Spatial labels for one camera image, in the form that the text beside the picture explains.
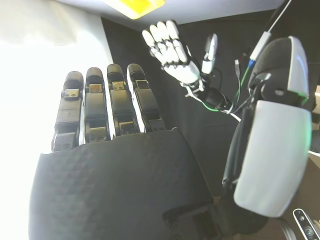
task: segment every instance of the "ceiling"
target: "ceiling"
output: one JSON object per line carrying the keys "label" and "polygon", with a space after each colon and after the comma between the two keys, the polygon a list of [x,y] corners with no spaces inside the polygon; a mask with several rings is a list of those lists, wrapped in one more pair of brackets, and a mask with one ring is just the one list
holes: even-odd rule
{"label": "ceiling", "polygon": [[174,19],[178,24],[186,24],[207,19],[215,19],[238,14],[266,11],[280,6],[284,0],[166,0],[155,11],[131,20],[114,10],[103,0],[57,0],[77,6],[88,12],[135,30],[142,30],[158,21]]}

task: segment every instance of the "black backdrop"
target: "black backdrop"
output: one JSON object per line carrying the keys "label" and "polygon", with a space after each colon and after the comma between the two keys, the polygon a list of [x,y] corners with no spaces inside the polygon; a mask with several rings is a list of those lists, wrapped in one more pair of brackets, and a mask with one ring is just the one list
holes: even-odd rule
{"label": "black backdrop", "polygon": [[[314,93],[320,76],[320,9],[318,0],[293,0],[272,31],[272,38],[298,37],[307,54],[310,91]],[[234,62],[250,46],[254,46],[264,30],[273,11],[242,14],[182,24],[179,30],[189,46],[192,56],[199,62],[204,56],[204,45],[211,33],[218,35],[218,50],[215,67],[222,73],[221,91],[233,98],[238,88]],[[122,67],[124,73],[131,63],[139,64],[145,71],[152,91],[159,103],[161,115],[167,129],[178,127],[197,157],[209,184],[211,193],[218,195],[227,160],[229,145],[237,126],[231,116],[206,110],[201,103],[185,98],[186,90],[178,82],[160,70],[160,64],[149,55],[141,32],[102,19],[113,62]],[[248,59],[241,64],[241,72]],[[212,84],[219,86],[217,79]],[[246,88],[241,100],[248,96]]]}

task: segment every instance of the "yellow light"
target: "yellow light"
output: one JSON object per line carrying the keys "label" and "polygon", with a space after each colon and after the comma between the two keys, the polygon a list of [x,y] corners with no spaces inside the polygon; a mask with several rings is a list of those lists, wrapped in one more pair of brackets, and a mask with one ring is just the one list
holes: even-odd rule
{"label": "yellow light", "polygon": [[130,19],[138,19],[165,4],[165,0],[103,0]]}

